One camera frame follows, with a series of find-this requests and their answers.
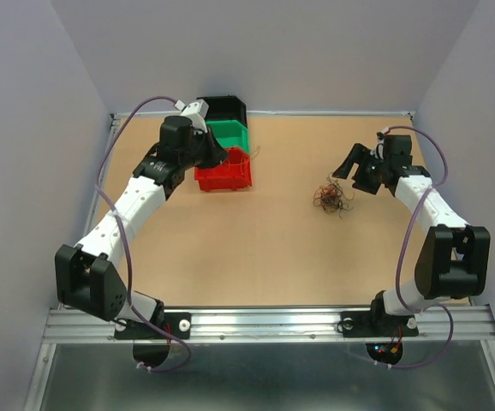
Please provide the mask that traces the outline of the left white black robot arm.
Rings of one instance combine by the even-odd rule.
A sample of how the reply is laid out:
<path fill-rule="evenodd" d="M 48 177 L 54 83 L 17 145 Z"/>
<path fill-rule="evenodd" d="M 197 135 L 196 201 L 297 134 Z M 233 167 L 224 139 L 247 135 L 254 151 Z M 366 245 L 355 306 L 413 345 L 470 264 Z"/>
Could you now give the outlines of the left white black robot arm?
<path fill-rule="evenodd" d="M 187 170 L 211 169 L 228 157 L 211 128 L 186 116 L 167 116 L 159 140 L 136 166 L 117 201 L 75 245 L 61 246 L 55 255 L 58 300 L 93 317 L 128 319 L 144 337 L 164 327 L 161 301 L 135 292 L 133 280 L 123 280 L 118 266 L 133 268 L 130 244 L 147 219 L 184 181 Z"/>

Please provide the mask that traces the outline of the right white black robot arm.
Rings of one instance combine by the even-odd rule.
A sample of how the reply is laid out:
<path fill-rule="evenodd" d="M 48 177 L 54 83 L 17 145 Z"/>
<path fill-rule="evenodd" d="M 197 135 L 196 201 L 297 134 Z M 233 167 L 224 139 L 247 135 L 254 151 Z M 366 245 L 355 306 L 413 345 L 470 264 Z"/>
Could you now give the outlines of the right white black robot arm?
<path fill-rule="evenodd" d="M 353 187 L 367 194 L 387 188 L 411 213 L 409 229 L 419 226 L 425 240 L 412 280 L 395 280 L 393 289 L 375 295 L 362 323 L 378 334 L 434 304 L 481 295 L 486 286 L 491 234 L 460 217 L 438 191 L 439 182 L 413 163 L 412 140 L 397 127 L 378 134 L 370 149 L 353 145 L 333 175 L 353 178 Z"/>

